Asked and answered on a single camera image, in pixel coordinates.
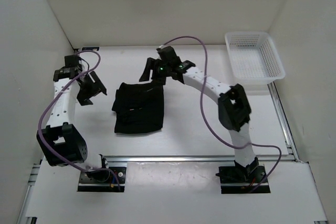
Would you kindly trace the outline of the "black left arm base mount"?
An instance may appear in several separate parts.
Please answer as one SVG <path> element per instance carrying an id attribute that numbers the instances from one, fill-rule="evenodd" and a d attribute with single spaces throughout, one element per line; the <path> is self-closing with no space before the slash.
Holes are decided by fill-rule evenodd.
<path id="1" fill-rule="evenodd" d="M 80 173 L 77 191 L 91 193 L 123 193 L 125 190 L 125 181 L 127 177 L 126 163 L 110 164 L 109 171 L 95 171 Z"/>

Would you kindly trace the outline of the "black shorts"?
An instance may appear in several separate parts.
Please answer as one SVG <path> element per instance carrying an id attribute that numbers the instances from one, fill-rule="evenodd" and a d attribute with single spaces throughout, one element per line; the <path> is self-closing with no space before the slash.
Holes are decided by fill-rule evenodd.
<path id="1" fill-rule="evenodd" d="M 123 82 L 115 94 L 111 109 L 116 113 L 115 133 L 147 134 L 162 129 L 164 89 L 161 84 Z"/>

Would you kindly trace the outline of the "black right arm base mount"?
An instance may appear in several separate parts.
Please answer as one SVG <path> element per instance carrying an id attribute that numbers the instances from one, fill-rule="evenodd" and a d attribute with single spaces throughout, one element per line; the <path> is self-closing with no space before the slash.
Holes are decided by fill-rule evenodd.
<path id="1" fill-rule="evenodd" d="M 220 166 L 215 174 L 220 181 L 221 194 L 268 194 L 270 187 L 266 171 L 259 165 L 247 178 L 235 166 Z"/>

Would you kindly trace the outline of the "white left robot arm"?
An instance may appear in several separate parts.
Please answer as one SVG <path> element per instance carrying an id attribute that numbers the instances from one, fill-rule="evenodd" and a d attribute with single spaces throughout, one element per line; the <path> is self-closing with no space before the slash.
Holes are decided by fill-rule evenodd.
<path id="1" fill-rule="evenodd" d="M 76 103 L 92 105 L 90 100 L 107 89 L 92 71 L 82 73 L 80 67 L 63 67 L 54 72 L 54 97 L 57 99 L 48 110 L 51 111 L 46 126 L 37 131 L 37 141 L 50 166 L 68 166 L 73 163 L 82 172 L 89 172 L 98 182 L 105 182 L 110 176 L 106 158 L 88 151 L 86 141 L 76 129 Z"/>

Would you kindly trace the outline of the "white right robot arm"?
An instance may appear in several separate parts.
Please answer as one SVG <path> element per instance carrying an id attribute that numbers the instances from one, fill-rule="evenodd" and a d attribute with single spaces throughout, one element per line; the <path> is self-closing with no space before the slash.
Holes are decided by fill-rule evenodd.
<path id="1" fill-rule="evenodd" d="M 171 77 L 184 85 L 201 92 L 200 107 L 203 120 L 210 132 L 224 145 L 235 151 L 236 177 L 247 182 L 255 175 L 259 165 L 258 158 L 253 151 L 249 121 L 251 107 L 245 90 L 240 84 L 229 86 L 201 71 L 191 61 L 165 62 L 161 59 L 148 58 L 140 82 L 152 80 L 165 84 L 166 78 Z M 217 104 L 218 119 L 221 125 L 228 130 L 231 142 L 228 143 L 214 132 L 205 118 L 203 96 L 209 97 Z"/>

